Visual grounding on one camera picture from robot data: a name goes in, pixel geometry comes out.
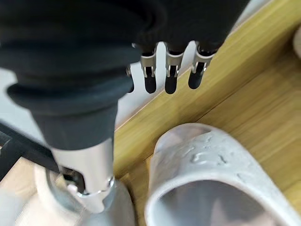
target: black metal frame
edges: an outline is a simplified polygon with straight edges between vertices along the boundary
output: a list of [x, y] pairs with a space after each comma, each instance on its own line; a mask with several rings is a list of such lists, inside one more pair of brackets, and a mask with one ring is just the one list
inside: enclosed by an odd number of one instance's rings
[[17, 160], [24, 157], [48, 170], [59, 173], [51, 151], [22, 133], [0, 122], [0, 181]]

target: white wall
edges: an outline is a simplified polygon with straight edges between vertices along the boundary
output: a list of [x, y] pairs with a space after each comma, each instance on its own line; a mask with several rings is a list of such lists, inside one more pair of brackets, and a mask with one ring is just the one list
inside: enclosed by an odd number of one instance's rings
[[[235, 27], [247, 20], [260, 7], [266, 4], [269, 0], [251, 0], [242, 16], [238, 19]], [[186, 71], [192, 63], [195, 51], [195, 44], [191, 42], [186, 48], [180, 74]], [[131, 65], [132, 75], [135, 83], [135, 89], [132, 93], [126, 94], [119, 101], [119, 112], [117, 115], [116, 125], [120, 126], [146, 103], [152, 100], [163, 88], [165, 83], [165, 46], [162, 43], [157, 47], [157, 91], [153, 94], [148, 94], [144, 88], [144, 78], [139, 63]], [[18, 128], [28, 136], [34, 137], [36, 140], [44, 142], [43, 137], [30, 116], [30, 113], [16, 106], [7, 96], [6, 88], [14, 84], [16, 79], [10, 71], [0, 69], [0, 120]]]

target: metal clamp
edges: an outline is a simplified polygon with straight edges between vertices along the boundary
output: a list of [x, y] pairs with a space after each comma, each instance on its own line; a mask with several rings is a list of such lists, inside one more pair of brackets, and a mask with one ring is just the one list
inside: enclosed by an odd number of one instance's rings
[[170, 77], [171, 66], [175, 66], [174, 77], [178, 77], [183, 55], [184, 53], [181, 53], [179, 55], [172, 55], [168, 51], [166, 51], [166, 76], [168, 78]]
[[147, 67], [151, 68], [151, 77], [155, 77], [156, 73], [156, 51], [151, 56], [141, 56], [140, 59], [141, 62], [141, 68], [143, 70], [144, 77], [147, 78], [148, 74], [146, 71]]
[[[103, 200], [114, 185], [112, 139], [81, 150], [51, 151], [64, 177], [68, 177], [65, 181], [70, 193], [90, 212], [102, 212]], [[74, 174], [65, 176], [65, 169]]]
[[88, 211], [90, 211], [91, 213], [101, 213], [106, 209], [103, 201], [111, 193], [114, 182], [115, 178], [112, 177], [108, 183], [108, 188], [106, 190], [101, 190], [92, 194], [83, 194], [78, 192], [78, 188], [73, 184], [69, 184], [67, 186], [67, 189], [73, 195], [73, 197]]
[[197, 72], [197, 67], [198, 67], [198, 63], [204, 63], [204, 68], [203, 71], [205, 71], [207, 69], [207, 67], [210, 65], [210, 62], [212, 60], [212, 58], [214, 57], [215, 54], [212, 54], [210, 56], [203, 56], [198, 52], [198, 48], [196, 48], [196, 53], [193, 59], [193, 63], [192, 63], [192, 68], [191, 71], [193, 73]]

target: wooden surface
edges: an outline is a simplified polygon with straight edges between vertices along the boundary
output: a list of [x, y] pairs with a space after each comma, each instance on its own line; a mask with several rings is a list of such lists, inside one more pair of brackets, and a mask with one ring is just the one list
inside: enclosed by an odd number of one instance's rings
[[[301, 63], [289, 52], [299, 24], [300, 0], [274, 0], [226, 40], [199, 89], [188, 88], [186, 72], [175, 94], [161, 93], [117, 130], [115, 172], [129, 187], [139, 226], [145, 225], [147, 166], [157, 139], [176, 125], [195, 121], [239, 140], [301, 212], [296, 90]], [[24, 190], [21, 181], [31, 189]], [[0, 187], [26, 198], [35, 192], [32, 185], [32, 165], [21, 160]]]
[[173, 95], [161, 93], [116, 131], [116, 175], [148, 158], [161, 134], [196, 121], [279, 58], [300, 23], [301, 0], [275, 0], [260, 10], [225, 41], [199, 89], [189, 89], [186, 72]]
[[[288, 52], [197, 122], [225, 130], [245, 146], [301, 213], [301, 140], [297, 84], [301, 60]], [[148, 161], [123, 178], [144, 226]]]

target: robotic hand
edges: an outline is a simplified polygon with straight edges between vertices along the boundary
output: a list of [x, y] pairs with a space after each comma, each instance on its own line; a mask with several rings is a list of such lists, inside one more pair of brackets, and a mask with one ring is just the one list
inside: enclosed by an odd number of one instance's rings
[[248, 1], [0, 2], [0, 67], [18, 80], [8, 95], [31, 111], [68, 190], [89, 211], [106, 208], [114, 185], [117, 102], [134, 89], [129, 65], [141, 62], [153, 93], [163, 41], [165, 90], [172, 94], [186, 46], [195, 41], [189, 87], [196, 89]]

